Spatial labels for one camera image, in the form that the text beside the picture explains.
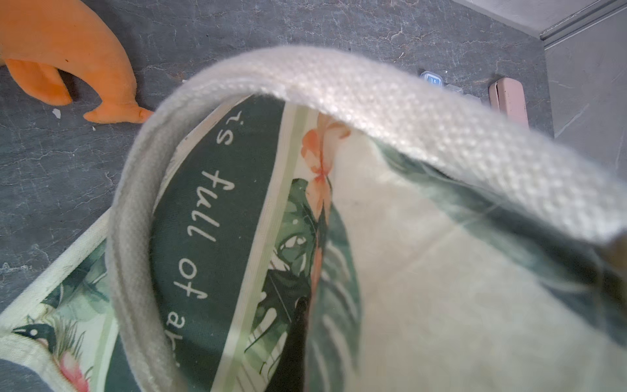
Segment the orange shark plush toy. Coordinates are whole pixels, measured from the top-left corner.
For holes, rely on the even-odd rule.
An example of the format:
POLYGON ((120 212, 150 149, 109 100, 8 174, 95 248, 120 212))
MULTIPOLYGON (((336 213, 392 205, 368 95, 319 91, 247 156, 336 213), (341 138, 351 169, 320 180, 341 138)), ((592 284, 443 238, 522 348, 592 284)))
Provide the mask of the orange shark plush toy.
POLYGON ((1 62, 26 94, 50 106, 72 102, 62 72, 83 80, 101 99, 83 116, 91 123, 144 123, 152 114, 137 103, 121 42, 81 1, 3 1, 1 62))

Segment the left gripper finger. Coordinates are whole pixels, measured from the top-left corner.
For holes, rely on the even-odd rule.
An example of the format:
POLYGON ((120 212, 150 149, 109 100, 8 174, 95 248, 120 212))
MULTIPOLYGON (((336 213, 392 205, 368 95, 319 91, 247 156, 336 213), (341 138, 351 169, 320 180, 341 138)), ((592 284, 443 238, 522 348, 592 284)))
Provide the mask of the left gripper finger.
POLYGON ((279 364, 269 380, 265 392, 303 391, 305 383, 305 342, 310 299, 302 297, 295 308, 294 320, 279 364))

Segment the floral canvas tote bag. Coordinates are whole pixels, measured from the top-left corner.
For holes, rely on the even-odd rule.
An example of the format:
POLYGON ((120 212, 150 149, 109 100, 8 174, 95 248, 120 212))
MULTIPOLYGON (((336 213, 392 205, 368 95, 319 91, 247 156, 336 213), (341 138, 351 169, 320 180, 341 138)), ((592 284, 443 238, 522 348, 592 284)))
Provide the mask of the floral canvas tote bag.
POLYGON ((623 391, 626 186, 394 67, 316 47, 197 74, 112 207, 3 311, 55 391, 623 391))

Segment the pink glasses case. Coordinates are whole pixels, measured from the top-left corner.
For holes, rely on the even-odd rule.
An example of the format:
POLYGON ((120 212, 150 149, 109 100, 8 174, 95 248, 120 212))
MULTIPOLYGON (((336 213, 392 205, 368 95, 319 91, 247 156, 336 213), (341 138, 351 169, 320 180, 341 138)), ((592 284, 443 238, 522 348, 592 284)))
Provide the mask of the pink glasses case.
POLYGON ((501 78, 488 88, 490 105, 510 120, 529 127, 526 98, 522 83, 513 78, 501 78))

